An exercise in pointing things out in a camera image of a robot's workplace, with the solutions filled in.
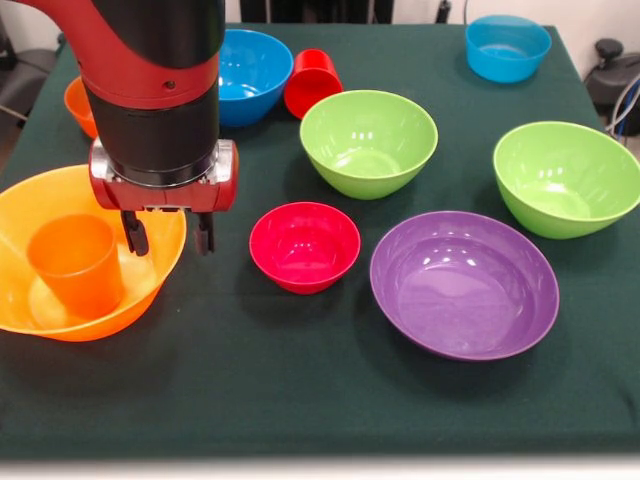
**pink bowl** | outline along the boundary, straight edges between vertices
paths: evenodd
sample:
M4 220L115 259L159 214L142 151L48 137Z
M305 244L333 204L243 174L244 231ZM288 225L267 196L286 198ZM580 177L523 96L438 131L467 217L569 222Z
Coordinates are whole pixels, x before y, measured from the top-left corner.
M288 203L253 227L249 252L285 290L318 293L340 279L360 253L360 233L340 210L313 202Z

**black chair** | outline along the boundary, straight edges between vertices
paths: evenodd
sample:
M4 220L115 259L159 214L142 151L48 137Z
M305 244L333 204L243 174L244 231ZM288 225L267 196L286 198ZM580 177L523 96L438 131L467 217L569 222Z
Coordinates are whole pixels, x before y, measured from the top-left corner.
M0 141L22 127L56 58L46 49L16 54L0 17Z

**green cloth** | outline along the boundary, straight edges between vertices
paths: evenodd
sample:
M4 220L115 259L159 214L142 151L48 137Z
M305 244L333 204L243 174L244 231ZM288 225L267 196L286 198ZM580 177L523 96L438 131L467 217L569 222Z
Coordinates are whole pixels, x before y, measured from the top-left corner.
M111 338L0 334L0 456L640 450L637 211L576 240L524 232L555 269L561 307L539 346L509 360L457 363L420 350L390 326L369 286L376 243L412 215L469 210L523 231L494 180L498 139L535 120L599 126L557 32L532 79L501 86L468 69L460 26L251 28L294 54L325 49L346 89L387 90L424 106L440 131L435 155L398 193L364 202L317 175L282 104L255 126L223 129L241 167L236 203L216 217L217 253L201 258L188 242L149 311ZM89 142L62 102L75 75L67 49L2 189L87 160ZM248 252L255 221L298 200L342 209L362 233L354 268L311 297L279 289Z

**bowl rim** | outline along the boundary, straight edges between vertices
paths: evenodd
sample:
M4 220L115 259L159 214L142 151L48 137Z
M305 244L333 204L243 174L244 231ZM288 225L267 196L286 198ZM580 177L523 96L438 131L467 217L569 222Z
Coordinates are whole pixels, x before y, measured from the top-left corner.
M591 217L591 218L581 218L581 217L574 217L571 215L557 215L554 213L550 213L547 212L535 205L533 205L530 202L525 201L524 199L522 199L522 197L520 195L518 195L515 190L513 188L511 188L511 185L509 185L507 182L505 182L503 175L500 172L500 169L498 168L498 150L499 148L502 146L502 144L506 141L506 139L512 135L517 133L520 130L524 130L527 128L531 128L531 127L535 127L535 126L540 126L540 125L556 125L556 126L564 126L564 127L570 127L570 128L575 128L578 130L584 130L586 132L589 132L592 135L596 135L599 136L603 139L605 139L608 142L611 142L613 145L616 146L616 148L620 149L622 152L624 152L625 156L627 157L627 159L629 159L631 161L632 164L634 164L636 166L636 169L638 170L639 174L640 174L640 161L638 161L636 159L636 157L624 146L620 145L616 140L614 140L612 137L610 137L609 135L606 135L603 132L600 132L594 128L590 128L587 127L585 125L580 125L578 123L572 123L572 122L563 122L563 121L557 121L557 120L543 120L543 121L539 121L539 122L531 122L531 123L525 123L524 125L520 125L516 128L513 128L511 130L509 130L507 133L505 133L500 140L498 140L498 143L496 144L496 146L493 149L493 170L495 172L496 178L498 180L498 182L511 194L513 195L516 199L518 199L518 201L524 203L527 207L529 207L530 209L534 210L535 212L541 213L543 215L547 215L551 218L557 219L557 220L568 220L571 222L578 222L578 223L584 223L584 224L589 224L589 223L596 223L596 222L605 222L605 221L613 221L616 220L618 218L623 217L624 215L626 215L627 213L631 212L633 209L635 209L638 204L640 203L640 190L638 191L638 195L636 196L635 201L628 206L627 208L621 210L618 213L612 214L612 215L607 215L604 217Z
M63 171L78 171L78 170L84 170L87 168L87 165L85 164L81 164L81 165L69 165L66 167L61 167L61 168L54 168L51 170L46 170L42 173L39 173L37 175L33 175L31 177L25 178L24 180L17 182L15 184L13 184L11 187L7 188L6 190L0 192L0 197L2 197L5 193L8 193L14 189L17 189L19 186L24 185L25 183L29 183L31 181L35 181L36 179L41 179L44 177L48 177L51 175L56 175L56 174L61 174ZM171 263L169 264L169 268L167 268L167 272L164 275L158 275L158 278L156 280L157 285L153 287L153 289L151 289L150 292L148 292L145 296L141 297L139 300L139 303L144 301L144 299L148 298L150 295L153 295L155 292L157 292L162 285L164 284L164 282L167 280L167 278L169 277L169 275L171 274L171 272L174 270L175 266L178 263L178 260L180 260L180 257L182 257L183 251L184 251L184 246L187 240L187 219L186 219L186 215L184 214L184 212L180 211L178 216L176 217L178 218L180 225L179 227L182 229L183 235L181 235L181 241L180 241L180 248L177 251L177 254L175 255L175 258L171 261ZM57 335L57 334L62 334L62 333L69 333L69 332L74 332L74 331L78 331L78 330L82 330L88 326L94 326L94 325L98 325L100 323L103 322L107 322L109 320L112 320L115 317L118 317L120 315L122 315L122 313L124 312L124 310L122 308L116 308L115 310L113 310L112 312L109 312L106 315L103 315L100 318L96 318L94 320L90 320L87 322L83 322L80 323L78 325L74 325L72 327L65 327L65 328L55 328L55 329L48 329L48 330L34 330L34 329L28 329L28 328L13 328L13 327L7 327L7 326L2 326L2 330L5 330L7 332L13 332L13 333L22 333L22 334L27 334L27 335L37 335L37 336L50 336L50 335Z
M316 109L320 109L322 108L322 106L325 103L328 102L332 102L335 101L334 99L336 97L345 97L345 96L359 96L362 94L373 94L373 95L380 95L380 96L384 96L384 97L391 97L391 98L395 98L396 100L402 101L404 103L406 103L407 105L410 105L411 107L413 107L415 110L417 110L426 120L427 120L427 124L432 128L433 133L434 133L434 139L432 142L432 145L429 147L428 152L426 153L426 155L424 156L423 159L421 159L417 164L413 165L410 168L407 168L406 170L403 170L399 173L392 173L389 175L383 175L383 176L379 176L379 177L367 177L367 176L362 176L362 175L353 175L353 174L349 174L349 173L344 173L344 172L340 172L339 170L336 170L334 168L331 168L330 166L326 165L324 162L318 160L314 155L311 154L307 144L305 144L304 141L304 135L303 135L303 131L307 122L307 119L311 116L312 112L314 112ZM438 141L439 141L439 134L438 134L438 126L436 124L436 122L434 121L433 117L424 109L422 108L418 103L414 102L413 100L409 100L406 97L403 97L402 95L398 95L397 93L392 93L392 92L386 92L384 90L347 90L344 92L340 92L340 93L336 93L334 95L330 95L327 98L324 98L322 100L320 100L318 103L316 103L313 107L311 107L307 113L304 115L304 117L302 118L302 122L300 122L300 128L299 128L299 136L300 136L300 142L302 143L302 146L305 150L305 152L307 153L307 155L311 158L311 160L313 162L318 163L319 165L321 165L322 167L326 168L327 170L331 171L332 173L339 175L343 178L351 178L351 179L356 179L356 180L391 180L394 178L399 178L399 177L403 177L409 173L412 173L414 171L417 171L419 169L421 169L433 156L433 153L436 151L436 148L438 147Z
M358 245L356 248L355 255L353 256L353 258L349 259L348 262L346 262L345 267L341 268L338 273L333 274L331 277L325 278L320 281L316 280L313 282L292 282L291 280L283 279L265 270L262 264L258 262L258 260L256 259L256 255L254 253L254 247L253 247L255 243L254 234L258 225L267 221L268 217L276 211L285 210L285 209L291 208L292 206L301 206L301 205L315 206L325 210L333 210L337 212L341 217L343 217L347 221L347 224L353 229L353 231L356 234L356 239L358 240ZM349 215L344 213L342 210L337 209L336 207L332 207L331 205L327 205L326 203L320 203L320 202L290 202L290 203L283 203L282 205L278 205L277 207L272 208L271 210L266 212L264 215L262 215L253 225L253 228L251 229L251 233L249 234L249 254L251 255L251 259L253 260L253 263L262 271L262 273L264 273L271 280L275 281L276 283L284 283L287 285L313 286L313 285L324 284L327 282L334 282L338 280L340 277L344 276L351 269L351 267L353 267L353 265L356 263L356 260L358 260L358 257L360 256L361 248L362 248L362 237L360 235L360 230L358 229L358 226L356 225L356 223L351 219L351 217L349 217Z
M268 88L267 90L261 90L258 94L254 95L253 97L232 97L232 98L220 98L219 102L241 102L243 100L250 100L253 98L259 98L262 97L263 95L268 95L269 93L272 93L274 91L277 91L279 88L282 88L284 86L284 84L289 80L289 77L291 76L291 73L293 72L293 54L291 53L291 49L289 47L287 47L287 45L285 45L284 42L282 42L281 40L278 40L276 37L274 37L273 35L269 35L268 33L263 33L263 32L258 32L257 30L250 30L247 28L229 28L225 31L225 39L227 37L228 34L246 34L246 35L257 35L260 37L266 37L269 40L274 41L276 44L279 44L288 54L289 56L289 68L288 68L288 72L287 74L284 76L284 78L278 82L276 85L274 85L273 87Z
M507 352L507 353L501 353L501 354L497 354L497 355L488 355L488 356L481 357L481 358L479 358L478 356L474 356L474 355L464 355L464 354L455 354L455 355L453 355L451 353L447 353L447 352L444 352L444 351L439 350L437 348L433 348L431 346L426 345L424 341L419 340L418 338L416 338L415 335L413 335L413 334L407 332L406 330L404 330L402 328L401 323L398 322L395 319L395 317L393 317L392 315L390 315L387 312L387 310L383 306L383 303L380 301L379 291L378 291L378 289L376 289L376 283L373 281L373 268L374 268L374 264L376 262L376 259L377 259L378 255L380 255L379 252L380 252L381 245L383 244L383 242L389 236L391 236L396 230L401 228L403 225L415 222L420 218L430 217L430 216L437 217L437 216L441 216L441 215L455 215L457 217L467 217L467 218L473 217L473 218L476 218L476 219L481 219L482 221L485 221L487 223L493 224L494 226L496 226L499 229L514 233L517 237L519 237L531 249L532 252L534 252L538 256L538 258L542 262L542 265L544 266L544 269L549 274L549 278L551 279L551 281L553 283L552 287L553 287L553 290L555 292L555 305L553 307L553 313L552 313L552 315L550 317L548 325L546 325L546 327L540 333L540 335L538 335L536 338L534 338L532 341L528 342L526 345L522 346L521 348L515 349L515 350ZM400 333L402 333L405 337L407 337L409 340L414 342L416 345L420 346L421 348L424 348L425 350L428 350L429 352L431 352L431 353L433 353L435 355L446 357L446 358L450 358L450 359L453 359L453 360L459 360L459 361L489 362L489 361L502 360L502 359L505 359L505 358L510 358L510 357L514 357L516 355L520 355L521 353L524 353L527 350L529 350L529 349L533 348L534 346L536 346L538 343L540 343L542 341L542 339L544 337L547 336L547 334L551 331L551 329L555 325L556 320L558 318L558 313L560 312L560 286L558 284L558 278L556 277L556 274L555 274L555 272L553 270L553 267L551 266L551 263L544 256L542 251L530 239L528 239L523 233L521 233L518 230L516 230L515 228L507 225L506 223L503 223L503 222L501 222L499 220L496 220L495 218L487 217L486 215L481 215L479 213L468 212L468 211L464 211L464 210L436 210L436 211L432 211L432 212L420 213L418 215L411 216L411 217L403 220L402 222L394 225L387 233L385 233L382 236L382 238L378 241L378 243L376 244L376 246L375 246L375 248L373 250L373 253L371 255L371 260L369 262L369 284L371 285L371 290L373 292L373 297L375 298L376 303L378 304L378 307L380 308L380 310L382 310L382 313L384 313L385 317L387 317L387 320Z
M477 26L479 25L481 22L486 21L488 19L495 19L495 18L511 18L511 19L517 19L517 20L521 20L524 23L528 23L529 25L531 25L532 27L536 27L539 31L544 32L544 36L547 40L547 45L546 47L543 49L542 52L536 54L536 55L531 55L525 58L504 58L504 57L500 57L498 55L494 55L492 53L487 53L486 51L482 50L478 44L476 44L476 42L474 42L471 37L469 36L469 29L472 26ZM549 53L549 50L551 50L551 47L553 46L553 39L551 38L551 34L547 31L546 28L544 28L542 25L534 22L533 20L530 20L528 18L525 17L520 17L517 15L485 15L484 17L480 17L475 19L473 22L471 22L469 25L467 25L467 28L465 28L465 32L464 32L464 36L465 39L467 40L467 42L469 44L471 44L476 50L478 50L480 53L482 53L483 55L486 55L487 57L491 57L491 58L495 58L504 62L514 62L514 63L518 63L518 62L530 62L532 60L538 60L539 58L543 58L547 55L547 53Z

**bowl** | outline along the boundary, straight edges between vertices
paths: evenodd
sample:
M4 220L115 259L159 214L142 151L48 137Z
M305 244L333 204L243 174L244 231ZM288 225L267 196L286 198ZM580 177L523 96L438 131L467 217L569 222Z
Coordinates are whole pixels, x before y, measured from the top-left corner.
M373 200L402 188L422 170L436 149L438 129L411 100L355 90L315 104L302 119L300 139L332 187Z
M110 313L86 320L69 313L27 260L27 247L40 227L66 215L87 214L116 233L124 295ZM112 335L151 305L178 261L186 238L181 212L139 212L150 252L129 252L117 210L104 210L93 195L87 165L51 170L0 194L0 329L82 342Z
M251 30L227 30L220 49L220 124L244 127L260 121L282 96L293 55L277 38Z
M493 166L502 198L516 219L547 238L601 230L640 201L640 165L597 130L536 122L504 135Z
M558 283L516 230L468 212L432 212L394 227L371 259L371 287L391 323L437 355L488 361L549 332Z
M360 233L347 215L329 205L288 203L258 220L249 251L276 284L311 295L333 285L353 266Z
M487 80L515 83L538 69L551 48L551 35L531 20L490 15L466 29L469 67Z
M64 104L84 133L95 139L98 129L81 77L76 77L64 91Z

